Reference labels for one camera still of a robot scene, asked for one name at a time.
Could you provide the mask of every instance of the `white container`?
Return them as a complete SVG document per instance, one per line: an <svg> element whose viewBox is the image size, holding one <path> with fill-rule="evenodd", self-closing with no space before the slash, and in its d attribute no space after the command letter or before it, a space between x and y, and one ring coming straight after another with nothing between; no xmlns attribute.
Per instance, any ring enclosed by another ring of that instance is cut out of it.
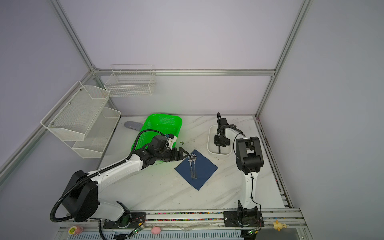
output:
<svg viewBox="0 0 384 240"><path fill-rule="evenodd" d="M112 97L151 96L156 79L152 65L111 65L112 75L104 85Z"/></svg>
<svg viewBox="0 0 384 240"><path fill-rule="evenodd" d="M233 139L236 137L238 132L234 131L231 128L225 129L225 136L229 138L230 145L226 147L220 147L220 153L218 152L218 146L216 146L214 143L216 132L217 132L217 125L213 125L212 127L209 128L208 144L207 144L208 152L213 155L222 156L222 157L229 156L232 153L232 149L233 149Z"/></svg>
<svg viewBox="0 0 384 240"><path fill-rule="evenodd" d="M75 142L72 149L82 158L101 158L120 119L121 112L103 108L84 141Z"/></svg>
<svg viewBox="0 0 384 240"><path fill-rule="evenodd" d="M53 118L44 125L50 132L62 141L84 141L101 110L109 99L109 91L96 86L80 88Z"/></svg>

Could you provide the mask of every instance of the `black mounting plate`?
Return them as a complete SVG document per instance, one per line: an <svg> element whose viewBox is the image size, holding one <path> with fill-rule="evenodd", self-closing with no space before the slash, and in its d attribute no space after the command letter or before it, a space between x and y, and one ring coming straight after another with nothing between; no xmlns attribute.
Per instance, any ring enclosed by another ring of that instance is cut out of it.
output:
<svg viewBox="0 0 384 240"><path fill-rule="evenodd" d="M224 226L226 227L238 227L239 225L235 224L235 222L238 221L237 219L237 212L236 211L224 211ZM260 218L258 221L256 219L253 219L251 221L244 222L244 227L260 227L260 225L264 226L264 219L262 216L262 213L259 211L258 215L260 214Z"/></svg>
<svg viewBox="0 0 384 240"><path fill-rule="evenodd" d="M135 229L139 226L140 219L141 221L144 222L146 217L145 212L131 212L131 219L129 222L129 225L126 228L132 228ZM112 229L112 228L119 228L118 227L118 222L112 222L112 221L104 221L104 229Z"/></svg>

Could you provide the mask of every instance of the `green plastic basket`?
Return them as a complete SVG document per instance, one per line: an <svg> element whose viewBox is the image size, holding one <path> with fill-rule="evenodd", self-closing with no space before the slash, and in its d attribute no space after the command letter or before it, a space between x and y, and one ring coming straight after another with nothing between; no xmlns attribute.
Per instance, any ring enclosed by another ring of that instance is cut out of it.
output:
<svg viewBox="0 0 384 240"><path fill-rule="evenodd" d="M155 113L147 117L147 120L145 121L141 131L146 129L153 129L162 132L164 135L173 134L178 137L182 124L183 120L179 116ZM150 143L152 138L156 135L158 135L156 132L143 133L137 142L136 150L145 144Z"/></svg>

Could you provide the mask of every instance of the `blue napkin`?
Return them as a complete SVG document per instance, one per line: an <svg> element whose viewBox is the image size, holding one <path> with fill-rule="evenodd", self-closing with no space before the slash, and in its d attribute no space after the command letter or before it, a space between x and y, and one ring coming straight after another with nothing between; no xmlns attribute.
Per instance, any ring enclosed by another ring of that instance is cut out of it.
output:
<svg viewBox="0 0 384 240"><path fill-rule="evenodd" d="M191 179L190 165L188 157L184 159L175 170L194 188L200 190L204 183L212 176L216 171L217 166L213 164L208 158L204 157L198 150L194 150L191 154L196 154L196 172L197 179Z"/></svg>

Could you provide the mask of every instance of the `marble tabletop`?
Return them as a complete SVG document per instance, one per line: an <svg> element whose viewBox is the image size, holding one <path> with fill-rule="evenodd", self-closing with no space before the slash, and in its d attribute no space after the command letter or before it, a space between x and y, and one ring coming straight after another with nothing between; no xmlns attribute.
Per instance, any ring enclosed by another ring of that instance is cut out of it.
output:
<svg viewBox="0 0 384 240"><path fill-rule="evenodd" d="M99 196L110 201L120 201L131 210L186 210L233 209L240 197L242 172L236 167L232 152L226 157L208 152L209 128L217 124L216 116L180 116L183 124L176 147L187 152L198 150L218 169L198 191L186 182L174 169L180 162L156 162L144 170L122 178L103 190ZM122 117L106 150L100 167L108 166L128 156L139 133L124 127L126 121L144 123L145 117ZM260 137L250 115L222 116L229 124L235 124L246 137ZM284 208L271 166L262 146L264 166L257 177L254 199L263 209ZM256 204L250 203L247 208Z"/></svg>

